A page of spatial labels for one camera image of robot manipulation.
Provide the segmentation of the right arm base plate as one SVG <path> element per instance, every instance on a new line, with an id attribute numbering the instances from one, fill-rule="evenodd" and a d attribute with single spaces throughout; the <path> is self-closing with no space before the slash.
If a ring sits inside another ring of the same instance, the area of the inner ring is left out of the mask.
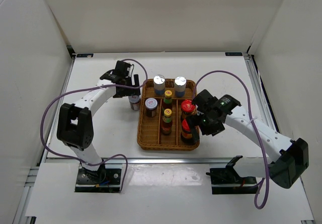
<path id="1" fill-rule="evenodd" d="M 211 168 L 206 175 L 213 195 L 256 194 L 259 186 L 255 177 L 236 177 L 225 168 Z"/>

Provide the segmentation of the sauce bottle yellow cap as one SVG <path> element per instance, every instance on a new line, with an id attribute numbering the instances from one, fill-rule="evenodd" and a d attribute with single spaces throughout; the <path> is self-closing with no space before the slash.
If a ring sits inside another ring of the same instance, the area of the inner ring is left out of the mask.
<path id="1" fill-rule="evenodd" d="M 171 90 L 166 90 L 162 101 L 162 113 L 164 113 L 166 109 L 172 110 L 172 106 L 173 106 L 173 93 Z"/>
<path id="2" fill-rule="evenodd" d="M 164 135 L 169 135 L 172 132 L 172 110 L 167 108 L 164 110 L 163 118 L 161 122 L 161 130 Z"/>

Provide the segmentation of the red lid chili jar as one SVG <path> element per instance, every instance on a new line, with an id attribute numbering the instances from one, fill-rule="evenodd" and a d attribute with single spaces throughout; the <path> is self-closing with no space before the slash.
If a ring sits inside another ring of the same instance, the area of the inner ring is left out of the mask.
<path id="1" fill-rule="evenodd" d="M 194 144 L 193 135 L 186 119 L 182 121 L 181 141 L 187 145 Z"/>
<path id="2" fill-rule="evenodd" d="M 196 114 L 196 106 L 192 104 L 191 100 L 184 100 L 181 103 L 181 121 L 186 117 Z"/>

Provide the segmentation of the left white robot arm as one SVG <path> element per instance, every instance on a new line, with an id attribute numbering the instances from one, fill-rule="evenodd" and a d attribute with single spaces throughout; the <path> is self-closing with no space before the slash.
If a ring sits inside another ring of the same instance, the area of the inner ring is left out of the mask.
<path id="1" fill-rule="evenodd" d="M 105 180 L 105 164 L 97 154 L 94 138 L 93 116 L 110 98 L 140 95 L 139 76 L 109 70 L 81 99 L 60 107 L 57 138 L 68 146 L 80 159 L 85 175 L 95 184 Z"/>

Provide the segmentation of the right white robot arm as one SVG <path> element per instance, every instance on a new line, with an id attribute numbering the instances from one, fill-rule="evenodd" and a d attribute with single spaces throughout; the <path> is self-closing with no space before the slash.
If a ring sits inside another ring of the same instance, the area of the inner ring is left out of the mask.
<path id="1" fill-rule="evenodd" d="M 186 120 L 194 141 L 198 141 L 200 135 L 215 136 L 228 125 L 265 151 L 266 160 L 242 156 L 232 158 L 221 169 L 230 183 L 236 184 L 245 177 L 269 177 L 278 186 L 289 189 L 308 168 L 308 143 L 305 140 L 292 140 L 251 118 L 232 96 L 224 95 L 218 99 L 203 90 L 192 104 L 196 106 L 197 114 L 188 116 Z"/>

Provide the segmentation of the silver lid spice jar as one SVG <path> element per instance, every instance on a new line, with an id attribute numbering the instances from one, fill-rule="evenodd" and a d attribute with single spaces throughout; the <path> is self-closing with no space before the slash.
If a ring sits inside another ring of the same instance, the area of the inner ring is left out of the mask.
<path id="1" fill-rule="evenodd" d="M 162 96 L 166 89 L 166 79 L 163 75 L 158 74 L 153 78 L 154 93 Z"/>
<path id="2" fill-rule="evenodd" d="M 185 77 L 176 77 L 174 80 L 174 90 L 176 97 L 185 95 L 187 80 Z"/>

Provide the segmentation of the purple lid jar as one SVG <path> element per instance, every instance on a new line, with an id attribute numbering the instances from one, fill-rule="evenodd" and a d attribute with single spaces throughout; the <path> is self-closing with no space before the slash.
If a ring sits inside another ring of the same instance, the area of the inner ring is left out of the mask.
<path id="1" fill-rule="evenodd" d="M 140 96 L 129 96 L 128 100 L 132 110 L 138 111 L 140 109 L 140 102 L 141 102 Z"/>
<path id="2" fill-rule="evenodd" d="M 157 112 L 158 102 L 155 98 L 147 98 L 145 100 L 146 116 L 155 117 Z"/>

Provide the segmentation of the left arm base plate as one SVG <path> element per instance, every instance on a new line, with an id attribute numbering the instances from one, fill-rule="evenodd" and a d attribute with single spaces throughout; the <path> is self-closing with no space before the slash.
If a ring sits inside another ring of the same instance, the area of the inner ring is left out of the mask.
<path id="1" fill-rule="evenodd" d="M 76 193 L 118 193 L 121 190 L 121 167 L 99 167 L 90 171 L 83 167 L 78 169 L 75 188 Z"/>

